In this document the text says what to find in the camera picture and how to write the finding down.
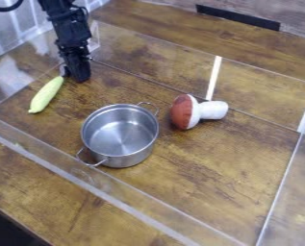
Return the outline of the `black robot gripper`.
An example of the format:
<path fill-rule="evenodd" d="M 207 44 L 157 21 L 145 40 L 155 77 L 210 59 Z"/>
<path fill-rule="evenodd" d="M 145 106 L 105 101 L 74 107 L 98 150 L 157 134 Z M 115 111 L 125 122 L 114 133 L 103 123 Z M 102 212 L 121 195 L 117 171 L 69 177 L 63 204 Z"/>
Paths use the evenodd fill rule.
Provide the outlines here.
<path fill-rule="evenodd" d="M 51 10 L 48 21 L 55 30 L 55 44 L 63 64 L 59 66 L 62 77 L 73 75 L 82 83 L 90 79 L 90 57 L 87 40 L 91 32 L 87 25 L 87 10 L 85 7 L 55 8 Z"/>

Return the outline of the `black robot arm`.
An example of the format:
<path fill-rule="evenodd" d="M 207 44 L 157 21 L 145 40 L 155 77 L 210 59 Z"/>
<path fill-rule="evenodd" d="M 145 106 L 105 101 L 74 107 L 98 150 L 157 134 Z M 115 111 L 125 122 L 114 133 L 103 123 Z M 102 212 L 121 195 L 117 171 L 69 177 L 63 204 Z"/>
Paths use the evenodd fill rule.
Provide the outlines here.
<path fill-rule="evenodd" d="M 87 25 L 86 7 L 75 0 L 38 0 L 56 34 L 55 45 L 64 60 L 66 73 L 78 83 L 90 78 L 87 40 L 91 32 Z"/>

